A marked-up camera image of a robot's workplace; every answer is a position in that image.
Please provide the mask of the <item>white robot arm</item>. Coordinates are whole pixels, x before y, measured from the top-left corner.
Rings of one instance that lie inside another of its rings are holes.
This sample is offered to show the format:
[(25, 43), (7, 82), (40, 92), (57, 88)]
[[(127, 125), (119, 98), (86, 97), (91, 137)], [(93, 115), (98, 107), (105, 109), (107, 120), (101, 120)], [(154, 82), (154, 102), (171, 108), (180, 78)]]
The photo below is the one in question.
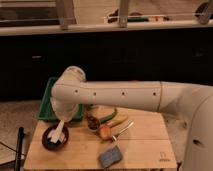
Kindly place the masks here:
[(188, 133), (181, 171), (213, 171), (213, 86), (162, 81), (88, 81), (70, 66), (51, 88), (57, 111), (97, 104), (181, 115)]

